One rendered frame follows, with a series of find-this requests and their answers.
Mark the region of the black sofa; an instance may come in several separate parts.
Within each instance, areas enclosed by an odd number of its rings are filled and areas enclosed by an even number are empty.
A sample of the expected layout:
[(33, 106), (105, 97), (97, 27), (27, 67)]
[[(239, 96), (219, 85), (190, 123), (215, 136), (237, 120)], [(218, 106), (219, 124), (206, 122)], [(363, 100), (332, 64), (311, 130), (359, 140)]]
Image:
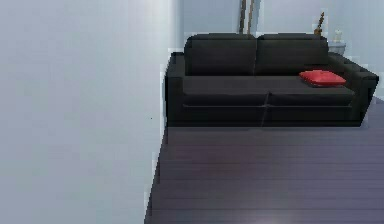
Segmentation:
[[(342, 86), (319, 87), (299, 73), (331, 71)], [(165, 74), (170, 127), (356, 127), (379, 78), (305, 33), (209, 33), (189, 37)]]

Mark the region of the brown floor lamp pole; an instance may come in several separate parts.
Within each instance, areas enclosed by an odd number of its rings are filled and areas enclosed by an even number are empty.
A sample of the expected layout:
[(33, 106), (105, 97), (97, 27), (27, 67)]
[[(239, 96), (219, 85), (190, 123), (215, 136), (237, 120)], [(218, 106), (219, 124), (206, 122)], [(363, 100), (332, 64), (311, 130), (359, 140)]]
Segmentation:
[(250, 34), (253, 23), (255, 0), (240, 0), (239, 34)]

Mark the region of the red cushion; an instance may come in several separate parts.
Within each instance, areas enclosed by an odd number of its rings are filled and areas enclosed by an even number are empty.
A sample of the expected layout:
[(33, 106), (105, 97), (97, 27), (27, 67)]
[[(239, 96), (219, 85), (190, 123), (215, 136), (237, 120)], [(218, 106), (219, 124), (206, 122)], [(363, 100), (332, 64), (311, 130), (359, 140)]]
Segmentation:
[(319, 87), (336, 87), (346, 83), (341, 76), (326, 70), (303, 71), (299, 73), (299, 77), (306, 83)]

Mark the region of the white round side table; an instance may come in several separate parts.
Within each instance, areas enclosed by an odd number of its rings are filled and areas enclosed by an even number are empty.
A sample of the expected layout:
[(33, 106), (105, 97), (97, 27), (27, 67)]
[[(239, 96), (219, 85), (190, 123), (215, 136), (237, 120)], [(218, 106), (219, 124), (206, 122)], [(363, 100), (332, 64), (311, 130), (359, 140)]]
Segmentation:
[(346, 50), (346, 44), (344, 42), (334, 42), (330, 41), (328, 43), (329, 51), (333, 53), (337, 53), (343, 55)]

